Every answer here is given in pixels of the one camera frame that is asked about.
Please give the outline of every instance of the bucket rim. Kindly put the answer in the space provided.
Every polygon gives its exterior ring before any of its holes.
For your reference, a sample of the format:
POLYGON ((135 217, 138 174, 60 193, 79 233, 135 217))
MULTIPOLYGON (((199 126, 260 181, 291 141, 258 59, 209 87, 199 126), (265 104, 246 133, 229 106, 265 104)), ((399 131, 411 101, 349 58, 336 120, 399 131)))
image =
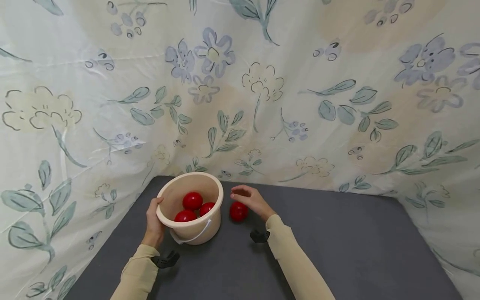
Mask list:
POLYGON ((186 228, 186 227, 190 227, 190 226, 195 226, 195 225, 199 225, 203 222, 206 222, 208 219, 211 219, 212 216, 217 212, 217 210, 220 209, 220 206, 222 205, 222 202, 223 202, 223 186, 222 186, 222 183, 213 175, 211 174, 208 174, 208 173, 204 173, 204 172, 190 172, 190 173, 185 173, 185 174, 182 174, 180 176, 177 176, 175 177, 174 179, 170 180, 169 182, 167 182, 163 188, 158 192, 158 195, 157 195, 157 198, 161 197, 162 194, 165 192, 165 190, 169 187, 169 185, 177 180, 180 180, 184 177, 187 177, 187 176, 192 176, 192 175, 202 175, 202 176, 206 176, 210 179, 212 179, 217 187, 218 187, 218 198, 215 202, 215 205, 212 207, 212 209, 206 213, 205 215, 201 216, 200 218, 198 219, 195 219, 193 221, 190 221, 190 222, 175 222, 175 221, 172 221, 170 219, 168 219, 163 213, 162 211, 160 210, 160 206, 158 205, 156 207, 156 216, 158 217, 158 219, 160 220, 160 222, 162 222, 165 226, 169 227, 169 228, 186 228))

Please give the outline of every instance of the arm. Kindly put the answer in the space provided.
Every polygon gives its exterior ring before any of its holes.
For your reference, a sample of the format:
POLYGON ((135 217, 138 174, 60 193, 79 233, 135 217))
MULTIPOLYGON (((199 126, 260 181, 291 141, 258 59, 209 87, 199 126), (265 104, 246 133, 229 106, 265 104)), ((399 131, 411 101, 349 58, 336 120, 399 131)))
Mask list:
POLYGON ((283 224, 256 189, 240 185, 232 189, 230 197, 248 206, 265 221, 270 232, 268 245, 296 300, 335 300, 320 273, 298 245, 291 228, 283 224))
POLYGON ((163 240, 165 227, 156 216, 156 208, 163 198, 152 199, 147 210, 147 230, 137 252, 123 268, 120 283, 110 300, 145 300, 152 290, 158 267, 150 260, 160 253, 157 248, 163 240))

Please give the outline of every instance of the bucket handle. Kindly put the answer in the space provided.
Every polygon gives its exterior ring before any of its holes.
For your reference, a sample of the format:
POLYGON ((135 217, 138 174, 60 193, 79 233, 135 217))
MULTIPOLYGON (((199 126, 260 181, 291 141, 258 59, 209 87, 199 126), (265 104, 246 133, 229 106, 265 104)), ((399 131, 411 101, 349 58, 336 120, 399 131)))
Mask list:
POLYGON ((197 234, 197 236, 194 237, 193 239, 181 240, 173 230, 170 230, 170 235, 172 236, 173 240, 175 242, 177 242, 178 245, 182 245, 183 243, 191 242, 191 241, 197 239, 199 236, 201 236, 205 232, 205 230, 207 230, 207 228, 210 226, 211 223, 212 223, 212 220, 208 219, 207 224, 205 224, 204 229, 199 234, 197 234))

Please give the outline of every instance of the hand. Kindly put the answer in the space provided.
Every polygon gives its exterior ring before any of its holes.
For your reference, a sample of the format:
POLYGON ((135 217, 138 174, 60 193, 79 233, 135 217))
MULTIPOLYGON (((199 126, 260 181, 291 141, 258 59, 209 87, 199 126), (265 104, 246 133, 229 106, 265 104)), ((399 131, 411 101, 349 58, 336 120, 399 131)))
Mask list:
POLYGON ((158 249, 163 241, 163 235, 165 233, 165 225, 163 225, 156 216, 156 208, 162 203, 163 197, 154 198, 150 202, 150 206, 147 210, 147 230, 145 232, 143 245, 148 245, 158 249))
POLYGON ((248 185, 239 185, 232 188, 230 198, 245 204, 265 222, 272 215, 276 215, 276 212, 265 202, 258 190, 248 185))

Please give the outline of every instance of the white fabric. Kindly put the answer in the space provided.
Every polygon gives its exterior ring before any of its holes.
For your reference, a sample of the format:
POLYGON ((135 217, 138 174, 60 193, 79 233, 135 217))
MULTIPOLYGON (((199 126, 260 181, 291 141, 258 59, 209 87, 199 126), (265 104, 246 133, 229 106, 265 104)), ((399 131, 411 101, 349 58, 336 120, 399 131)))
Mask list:
POLYGON ((0 2, 3 299, 63 299, 195 170, 393 196, 478 299, 479 1, 162 2, 0 2))

